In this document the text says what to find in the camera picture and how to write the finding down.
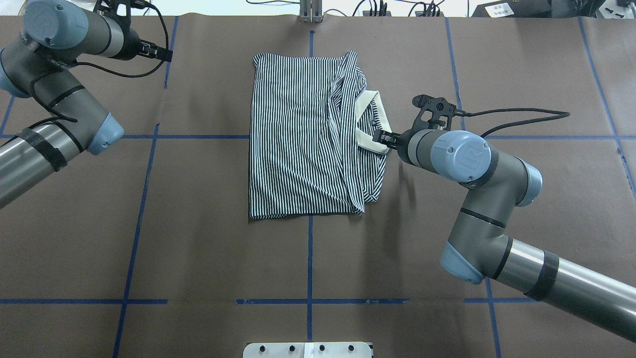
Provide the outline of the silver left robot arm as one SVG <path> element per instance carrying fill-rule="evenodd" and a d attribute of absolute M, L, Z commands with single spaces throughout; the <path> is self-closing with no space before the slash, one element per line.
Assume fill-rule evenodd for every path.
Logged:
<path fill-rule="evenodd" d="M 20 36 L 1 50 L 1 88 L 34 99 L 49 117 L 1 146 L 0 205 L 5 207 L 69 161 L 94 156 L 120 140 L 124 129 L 71 73 L 80 55 L 127 61 L 142 56 L 172 61 L 168 46 L 141 39 L 131 9 L 156 10 L 147 0 L 98 0 L 93 11 L 66 0 L 29 0 Z"/>

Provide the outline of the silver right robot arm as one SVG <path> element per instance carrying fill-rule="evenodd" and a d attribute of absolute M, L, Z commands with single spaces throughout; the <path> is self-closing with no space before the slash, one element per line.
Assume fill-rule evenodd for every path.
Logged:
<path fill-rule="evenodd" d="M 407 165 L 467 188 L 441 258 L 635 340 L 635 200 L 610 140 L 380 132 Z"/>

